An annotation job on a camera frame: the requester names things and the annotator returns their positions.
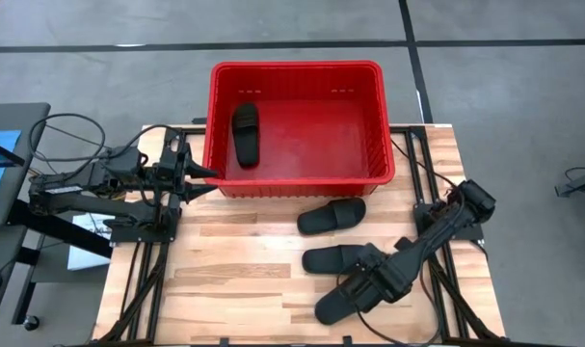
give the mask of wooden table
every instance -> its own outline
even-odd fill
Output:
[[[151,163],[159,157],[164,132],[152,130],[140,140],[139,149]],[[435,170],[456,183],[463,180],[452,127],[427,125],[427,135]],[[405,150],[403,135],[392,138]],[[198,163],[203,142],[202,135],[190,136]],[[415,147],[421,160],[420,146]],[[230,343],[341,343],[343,335],[351,335],[355,343],[383,342],[356,316],[329,327],[314,318],[314,304],[334,288],[335,278],[306,274],[301,255],[313,248],[367,242],[393,252],[400,237],[415,237],[409,162],[397,150],[393,152],[395,178],[364,198],[367,214],[359,226],[335,233],[303,237],[296,227],[300,213],[326,203],[328,198],[227,199],[215,191],[191,201],[183,208],[177,238],[170,246],[155,342],[218,343],[221,337],[229,337]],[[438,185],[444,194],[445,183],[438,179]],[[137,200],[139,195],[128,198]],[[491,330],[504,334],[485,257],[469,242],[454,241],[451,247],[462,294]],[[133,244],[114,250],[95,338],[108,332],[119,318],[133,250]],[[429,273],[426,269],[427,283]],[[445,292],[444,298],[450,331],[456,334],[452,304]],[[143,308],[138,337],[146,335],[149,302],[147,299]],[[428,340],[437,326],[418,280],[404,299],[394,305],[382,302],[365,317],[378,331],[410,342]]]

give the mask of black metal frame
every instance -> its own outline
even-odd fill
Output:
[[[42,235],[50,236],[65,243],[79,247],[94,254],[110,258],[112,247],[109,241],[82,227],[76,226],[56,216],[37,216],[31,213],[28,203],[16,200],[8,218],[8,224],[26,226]],[[29,265],[22,291],[13,312],[12,324],[23,324],[33,299],[36,282],[32,281],[35,267],[38,263],[44,237],[41,237],[35,250],[22,247],[16,255],[15,261]]]
[[[182,137],[180,139],[180,141],[185,141],[186,137],[188,135],[204,135],[206,133],[206,129],[205,127],[196,127],[196,128],[182,128],[179,129],[182,133]],[[417,203],[424,203],[425,199],[423,197],[423,190],[422,190],[422,184],[421,184],[421,179],[420,179],[420,173],[418,171],[418,165],[416,163],[416,155],[414,152],[414,144],[413,144],[413,137],[417,138],[420,141],[421,144],[421,150],[423,152],[423,161],[424,161],[424,165],[425,167],[428,169],[427,170],[427,179],[429,181],[429,185],[430,185],[430,191],[432,192],[432,200],[435,201],[439,198],[439,191],[438,191],[438,184],[436,183],[436,178],[433,174],[431,174],[431,172],[433,171],[433,162],[431,159],[431,153],[430,153],[430,149],[429,149],[429,143],[427,141],[427,134],[425,131],[425,127],[424,126],[391,126],[390,127],[390,133],[391,134],[403,134],[405,139],[406,139],[406,145],[408,148],[408,154],[409,154],[409,162],[410,162],[410,167],[412,170],[412,185],[414,187],[414,194],[416,196],[416,202]],[[138,283],[137,283],[137,288],[136,290],[138,291],[140,288],[142,288],[145,284],[146,284],[146,279],[147,279],[147,273],[148,273],[148,268],[150,266],[150,259],[152,256],[152,247],[153,244],[152,243],[146,243],[145,249],[143,250],[143,256],[142,256],[142,262],[140,265],[140,272],[138,274]],[[169,245],[168,244],[162,244],[160,247],[160,254],[163,253],[163,260],[164,260],[164,264],[166,264],[167,260],[168,260],[168,249],[169,249]],[[446,246],[446,250],[442,249],[443,251],[443,257],[444,257],[444,262],[446,264],[446,275],[449,283],[451,285],[452,288],[454,288],[454,290],[456,290],[457,292],[459,292],[459,285],[457,282],[457,277],[456,277],[456,273],[455,273],[455,265],[454,265],[454,260],[452,257],[452,252],[450,252],[450,247]],[[433,260],[435,265],[439,266],[439,262],[438,262],[438,258],[436,256],[433,257]],[[150,303],[150,310],[149,310],[149,317],[148,317],[148,325],[146,327],[146,338],[145,339],[136,339],[137,337],[137,332],[138,332],[138,322],[140,320],[140,313],[141,313],[141,306],[142,304],[140,304],[140,306],[138,307],[136,313],[134,314],[134,316],[131,319],[131,323],[129,326],[129,331],[128,331],[128,340],[127,341],[109,341],[109,342],[103,342],[101,343],[101,345],[105,345],[105,346],[130,346],[130,345],[144,345],[144,346],[153,346],[153,342],[154,342],[154,338],[155,338],[155,332],[156,332],[156,328],[157,328],[157,320],[158,320],[158,315],[159,315],[159,307],[161,305],[161,297],[162,297],[162,292],[163,292],[163,284],[164,284],[164,276],[165,276],[165,270],[164,273],[162,274],[162,276],[157,279],[157,282],[154,284],[153,287],[153,295],[152,295],[152,301]],[[439,284],[439,278],[435,273],[431,273],[431,282],[432,282],[432,291],[434,294],[434,300],[436,302],[436,306],[438,308],[439,311],[439,322],[440,322],[440,336],[442,338],[442,340],[446,340],[448,338],[451,338],[450,336],[450,332],[448,331],[448,318],[446,316],[446,312],[445,312],[445,305],[444,305],[444,300],[442,297],[442,292],[441,292],[441,287]],[[458,329],[459,329],[459,337],[463,337],[463,338],[468,338],[468,333],[467,333],[467,325],[465,323],[465,320],[463,318],[463,316],[461,315],[461,313],[457,310],[457,307],[455,307],[455,312],[456,312],[456,318],[457,318],[457,323],[458,323]],[[372,347],[383,347],[383,346],[389,346],[389,344],[353,344],[352,343],[352,338],[350,336],[342,336],[344,343],[344,346],[372,346]],[[226,337],[222,337],[222,343],[220,343],[219,346],[227,346],[228,342],[227,342],[227,338]],[[208,344],[204,344],[204,345],[192,345],[194,347],[216,347],[218,345],[216,344],[212,344],[212,345],[208,345]],[[243,345],[243,347],[250,347],[250,346],[255,346],[255,347],[275,347],[275,346],[290,346],[288,344],[263,344],[263,345]],[[311,346],[322,346],[322,347],[328,347],[328,346],[338,346],[338,344],[321,344],[321,345],[311,345]]]

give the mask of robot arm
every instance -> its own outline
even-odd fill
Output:
[[[382,300],[397,302],[410,293],[427,256],[462,228],[486,222],[494,205],[492,196],[474,181],[461,183],[447,202],[434,205],[430,211],[434,222],[418,239],[397,242],[399,252],[387,255],[371,243],[365,245],[352,275],[316,304],[316,318],[331,325],[357,310],[368,312]]]
[[[185,176],[213,177],[217,173],[196,164],[184,136],[178,149],[171,147],[176,133],[167,132],[158,163],[146,167],[147,156],[136,147],[115,147],[83,170],[74,173],[42,174],[31,179],[29,208],[34,214],[55,215],[66,211],[101,213],[117,217],[105,224],[115,228],[146,229],[153,232],[175,227],[180,202],[189,202],[216,186],[192,184]],[[149,191],[153,200],[125,202],[100,199],[127,191]],[[96,197],[83,195],[90,192]],[[161,203],[170,194],[168,205]]]

